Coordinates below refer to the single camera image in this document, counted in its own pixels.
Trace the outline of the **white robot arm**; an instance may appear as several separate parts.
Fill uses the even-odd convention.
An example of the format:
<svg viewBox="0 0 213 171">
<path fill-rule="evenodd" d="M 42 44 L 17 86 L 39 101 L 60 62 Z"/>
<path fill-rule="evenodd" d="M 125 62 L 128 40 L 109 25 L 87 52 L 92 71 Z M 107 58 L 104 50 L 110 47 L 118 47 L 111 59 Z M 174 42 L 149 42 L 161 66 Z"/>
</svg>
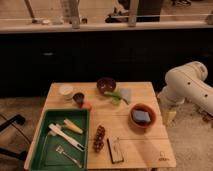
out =
<svg viewBox="0 0 213 171">
<path fill-rule="evenodd" d="M 165 74 L 166 85 L 157 95 L 164 125 L 174 119 L 176 108 L 186 99 L 213 117 L 213 87 L 205 83 L 207 76 L 207 67 L 199 61 L 175 67 Z"/>
</svg>

